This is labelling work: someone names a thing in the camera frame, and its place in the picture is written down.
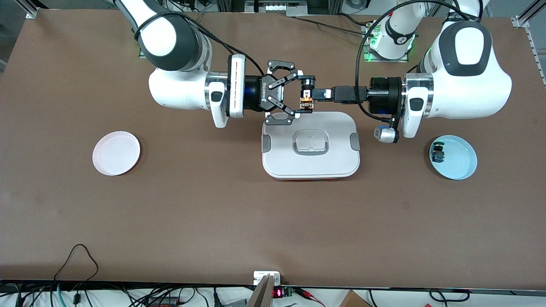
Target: black button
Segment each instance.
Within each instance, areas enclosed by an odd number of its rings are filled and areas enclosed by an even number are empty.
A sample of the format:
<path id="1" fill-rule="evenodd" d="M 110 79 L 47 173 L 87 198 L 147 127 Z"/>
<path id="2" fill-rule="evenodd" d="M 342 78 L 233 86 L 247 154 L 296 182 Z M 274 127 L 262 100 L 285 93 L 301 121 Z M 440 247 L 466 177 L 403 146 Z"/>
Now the black button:
<path id="1" fill-rule="evenodd" d="M 218 92 L 218 91 L 212 92 L 212 93 L 210 94 L 210 99 L 211 99 L 212 101 L 214 101 L 214 102 L 219 102 L 219 101 L 221 101 L 221 100 L 222 100 L 222 92 Z"/>
<path id="2" fill-rule="evenodd" d="M 409 108 L 412 111 L 421 111 L 425 102 L 421 98 L 411 98 L 409 100 Z"/>

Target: brown tabletop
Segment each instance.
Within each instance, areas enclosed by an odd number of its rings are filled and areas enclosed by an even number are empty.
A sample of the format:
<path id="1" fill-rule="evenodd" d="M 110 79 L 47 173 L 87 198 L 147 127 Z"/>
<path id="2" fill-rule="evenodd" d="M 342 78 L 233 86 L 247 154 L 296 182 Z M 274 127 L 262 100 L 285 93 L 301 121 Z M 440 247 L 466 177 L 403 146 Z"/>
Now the brown tabletop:
<path id="1" fill-rule="evenodd" d="M 401 76 L 441 22 L 423 20 L 409 63 L 362 63 L 363 85 Z M 483 23 L 513 80 L 499 113 L 424 120 L 414 139 L 382 144 L 372 136 L 378 122 L 356 106 L 320 104 L 357 122 L 360 168 L 290 182 L 262 167 L 263 114 L 216 129 L 210 112 L 155 103 L 154 67 L 138 58 L 119 11 L 40 10 L 0 85 L 0 278 L 50 279 L 84 243 L 100 265 L 96 280 L 248 284 L 254 270 L 274 269 L 294 285 L 546 290 L 546 90 L 525 31 L 506 18 Z M 295 62 L 317 87 L 354 83 L 353 34 L 276 14 L 210 13 L 203 24 L 264 66 Z M 226 70 L 227 53 L 214 48 L 213 69 Z M 298 94 L 287 86 L 288 105 Z M 141 159 L 104 176 L 91 153 L 117 130 L 139 138 Z M 475 148 L 469 179 L 431 170 L 425 151 L 443 134 Z M 60 278 L 92 270 L 79 250 Z"/>

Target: light blue bowl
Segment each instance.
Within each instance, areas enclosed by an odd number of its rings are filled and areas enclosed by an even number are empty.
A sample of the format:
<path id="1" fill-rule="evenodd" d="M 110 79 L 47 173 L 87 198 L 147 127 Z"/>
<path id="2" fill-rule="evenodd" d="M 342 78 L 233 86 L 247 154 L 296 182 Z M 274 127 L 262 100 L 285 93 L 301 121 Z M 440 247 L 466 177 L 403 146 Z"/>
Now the light blue bowl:
<path id="1" fill-rule="evenodd" d="M 434 143 L 443 142 L 444 161 L 432 161 Z M 442 176 L 454 180 L 467 179 L 478 167 L 478 157 L 472 145 L 454 135 L 443 135 L 432 142 L 429 150 L 430 163 Z"/>

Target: cyan wire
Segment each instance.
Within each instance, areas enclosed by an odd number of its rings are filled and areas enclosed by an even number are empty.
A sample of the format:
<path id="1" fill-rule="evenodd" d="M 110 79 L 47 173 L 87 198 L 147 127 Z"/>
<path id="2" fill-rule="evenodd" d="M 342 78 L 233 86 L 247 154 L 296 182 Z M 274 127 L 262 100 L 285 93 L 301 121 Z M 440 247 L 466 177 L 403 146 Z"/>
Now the cyan wire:
<path id="1" fill-rule="evenodd" d="M 61 296 L 61 285 L 57 285 L 57 295 L 59 296 L 59 300 L 61 301 L 61 305 L 63 307 L 67 307 L 67 305 L 64 303 L 63 297 Z"/>

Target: small black object on plate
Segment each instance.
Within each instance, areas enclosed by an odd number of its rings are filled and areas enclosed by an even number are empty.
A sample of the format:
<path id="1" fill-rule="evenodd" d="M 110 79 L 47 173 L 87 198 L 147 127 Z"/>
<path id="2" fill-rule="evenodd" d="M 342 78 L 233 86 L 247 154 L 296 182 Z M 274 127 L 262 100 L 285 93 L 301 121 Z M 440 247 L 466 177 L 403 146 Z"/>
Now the small black object on plate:
<path id="1" fill-rule="evenodd" d="M 431 158 L 432 158 L 433 162 L 436 162 L 436 163 L 442 163 L 443 162 L 444 152 L 442 150 L 443 150 L 444 145 L 445 144 L 443 142 L 434 142 L 432 144 L 432 146 L 434 147 L 434 149 L 432 150 L 432 153 L 431 153 Z"/>

